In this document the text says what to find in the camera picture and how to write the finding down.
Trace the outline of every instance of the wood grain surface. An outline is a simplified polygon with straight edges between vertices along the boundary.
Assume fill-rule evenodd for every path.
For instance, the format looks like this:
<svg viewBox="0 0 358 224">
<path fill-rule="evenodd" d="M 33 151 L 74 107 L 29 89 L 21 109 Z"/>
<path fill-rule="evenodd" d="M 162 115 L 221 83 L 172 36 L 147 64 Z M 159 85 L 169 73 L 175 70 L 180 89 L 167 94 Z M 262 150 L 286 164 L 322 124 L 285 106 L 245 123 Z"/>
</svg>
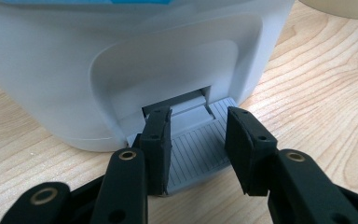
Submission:
<svg viewBox="0 0 358 224">
<path fill-rule="evenodd" d="M 310 154 L 335 183 L 358 192 L 358 21 L 296 2 L 241 107 L 265 124 L 279 148 Z M 0 90 L 0 218 L 39 183 L 76 189 L 102 175 L 110 155 L 67 146 Z M 231 168 L 172 197 L 149 197 L 149 223 L 270 222 L 266 198 L 244 196 Z"/>
</svg>

